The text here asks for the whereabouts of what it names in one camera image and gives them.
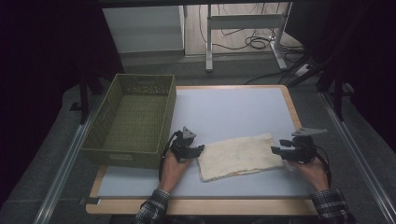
plaid sleeve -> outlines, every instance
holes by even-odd
[[[356,223],[340,189],[323,190],[310,196],[322,222],[327,224]]]
[[[134,217],[134,224],[162,223],[168,206],[169,193],[155,189]]]

person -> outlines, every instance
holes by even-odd
[[[171,150],[168,150],[164,158],[160,184],[141,205],[139,212],[134,217],[134,224],[163,223],[169,196],[190,163],[191,160],[186,160],[182,163],[177,162],[175,155]],[[340,189],[329,188],[328,177],[325,173],[324,166],[318,158],[314,158],[307,164],[300,164],[295,161],[289,161],[289,163],[300,171],[305,180],[315,190],[315,193],[311,194],[310,197],[318,211],[320,223],[357,223],[348,209],[342,191]],[[195,224],[205,222],[199,217],[189,216],[184,217],[184,220],[178,223]]]

green woven basket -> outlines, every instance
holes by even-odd
[[[158,169],[176,102],[175,76],[117,74],[81,151],[94,164]]]

gray carpet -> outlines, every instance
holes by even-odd
[[[205,63],[202,59],[193,61],[126,65],[125,72],[176,75],[177,85],[243,85],[255,77],[279,72],[275,60],[271,57],[251,60],[217,58],[214,61],[212,73],[205,71]],[[359,222],[363,224],[387,223],[372,192],[367,188],[348,153],[339,132],[335,129],[325,105],[315,91],[317,79],[318,77],[312,77],[290,89],[290,95],[300,121],[304,127],[329,131],[326,134],[315,136],[315,142],[327,150],[333,173],[332,186],[343,190],[347,202]],[[271,75],[251,81],[249,84],[277,84],[279,80],[280,75]],[[108,86],[107,80],[102,79],[101,81],[106,87]],[[33,222],[64,153],[77,130],[80,114],[76,111],[69,111],[69,108],[73,102],[78,100],[78,87],[64,94],[64,105],[56,122],[25,175],[0,211],[0,223]],[[362,153],[375,175],[389,196],[395,199],[396,177],[390,172],[396,168],[394,153],[359,115],[347,98],[344,99],[343,107],[347,127],[361,147]],[[49,223],[109,223],[111,216],[87,214],[85,206],[80,204],[82,198],[89,196],[97,168],[90,164],[86,158],[78,155]]]

cream colored cloth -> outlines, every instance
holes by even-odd
[[[281,158],[272,153],[273,145],[269,133],[205,145],[198,158],[201,179],[211,181],[284,167]]]

